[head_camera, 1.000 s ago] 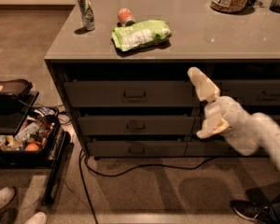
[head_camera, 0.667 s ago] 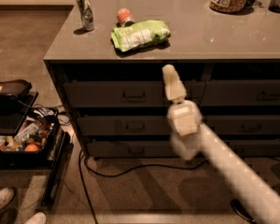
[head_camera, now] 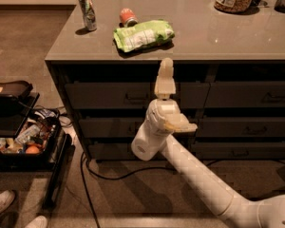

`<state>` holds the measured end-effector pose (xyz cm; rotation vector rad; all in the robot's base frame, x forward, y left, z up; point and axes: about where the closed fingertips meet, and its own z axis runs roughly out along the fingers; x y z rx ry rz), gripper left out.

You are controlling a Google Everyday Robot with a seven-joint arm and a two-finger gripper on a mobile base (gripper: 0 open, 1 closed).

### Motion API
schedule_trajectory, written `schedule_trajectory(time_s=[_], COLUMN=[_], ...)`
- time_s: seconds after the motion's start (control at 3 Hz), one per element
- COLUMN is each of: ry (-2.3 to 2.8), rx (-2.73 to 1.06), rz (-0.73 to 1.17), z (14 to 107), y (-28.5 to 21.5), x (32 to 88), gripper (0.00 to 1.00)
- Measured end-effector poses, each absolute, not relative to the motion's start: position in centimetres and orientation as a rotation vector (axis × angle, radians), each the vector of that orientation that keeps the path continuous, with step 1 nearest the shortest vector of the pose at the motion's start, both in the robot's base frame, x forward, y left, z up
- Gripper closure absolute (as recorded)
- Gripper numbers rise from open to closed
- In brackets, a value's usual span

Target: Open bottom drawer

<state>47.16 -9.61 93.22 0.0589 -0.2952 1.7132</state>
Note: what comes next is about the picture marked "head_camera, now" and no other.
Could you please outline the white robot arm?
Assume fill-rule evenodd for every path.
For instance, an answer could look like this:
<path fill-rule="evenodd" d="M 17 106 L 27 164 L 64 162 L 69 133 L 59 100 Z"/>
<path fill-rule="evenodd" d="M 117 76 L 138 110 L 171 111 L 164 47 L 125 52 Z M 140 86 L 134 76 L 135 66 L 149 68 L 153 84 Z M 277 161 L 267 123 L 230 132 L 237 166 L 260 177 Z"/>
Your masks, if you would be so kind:
<path fill-rule="evenodd" d="M 176 133 L 194 132 L 198 127 L 189 123 L 176 101 L 174 63 L 161 61 L 154 93 L 131 149 L 143 161 L 161 153 L 207 208 L 229 228 L 285 228 L 285 195 L 251 201 L 236 192 L 213 173 L 175 138 Z"/>

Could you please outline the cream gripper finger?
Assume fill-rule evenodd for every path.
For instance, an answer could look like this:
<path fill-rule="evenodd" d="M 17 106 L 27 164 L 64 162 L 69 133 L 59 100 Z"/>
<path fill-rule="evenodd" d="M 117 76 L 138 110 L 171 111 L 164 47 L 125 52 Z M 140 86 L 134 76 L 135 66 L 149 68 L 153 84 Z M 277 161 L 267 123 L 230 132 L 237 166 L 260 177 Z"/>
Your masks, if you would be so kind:
<path fill-rule="evenodd" d="M 170 58 L 162 59 L 154 89 L 154 93 L 158 99 L 169 99 L 171 95 L 176 93 L 176 85 L 173 76 L 173 60 Z"/>
<path fill-rule="evenodd" d="M 195 123 L 182 122 L 182 121 L 166 121 L 164 128 L 170 132 L 185 133 L 195 132 L 198 127 Z"/>

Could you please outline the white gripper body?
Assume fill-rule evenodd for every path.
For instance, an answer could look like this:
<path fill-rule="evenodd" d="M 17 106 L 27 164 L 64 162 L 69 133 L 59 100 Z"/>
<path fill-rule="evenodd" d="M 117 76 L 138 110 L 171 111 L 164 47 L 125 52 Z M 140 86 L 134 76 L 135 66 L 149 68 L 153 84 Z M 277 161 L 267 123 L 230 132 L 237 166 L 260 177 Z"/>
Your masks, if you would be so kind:
<path fill-rule="evenodd" d="M 153 100 L 147 109 L 145 124 L 150 134 L 181 132 L 181 111 L 174 100 Z"/>

